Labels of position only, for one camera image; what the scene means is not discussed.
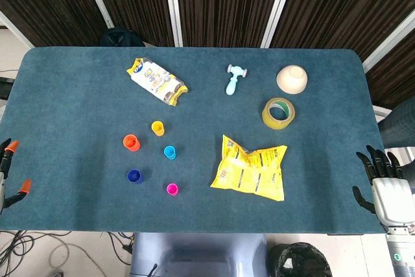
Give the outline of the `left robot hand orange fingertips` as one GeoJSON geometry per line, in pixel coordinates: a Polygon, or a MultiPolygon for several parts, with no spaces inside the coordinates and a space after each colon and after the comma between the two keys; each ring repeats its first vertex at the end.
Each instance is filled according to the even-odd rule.
{"type": "Polygon", "coordinates": [[[1,212],[23,200],[31,190],[32,181],[31,179],[27,179],[15,195],[6,198],[6,181],[12,163],[12,157],[18,146],[19,141],[12,141],[11,138],[8,138],[1,144],[1,212]]]}

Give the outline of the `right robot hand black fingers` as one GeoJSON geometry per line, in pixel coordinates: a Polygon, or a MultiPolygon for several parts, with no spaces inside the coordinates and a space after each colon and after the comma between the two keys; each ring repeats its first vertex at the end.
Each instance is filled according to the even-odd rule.
{"type": "Polygon", "coordinates": [[[385,228],[414,226],[414,184],[409,182],[406,167],[391,152],[366,146],[370,157],[361,152],[356,156],[364,165],[373,202],[367,201],[357,186],[352,187],[357,204],[377,216],[385,228]]]}

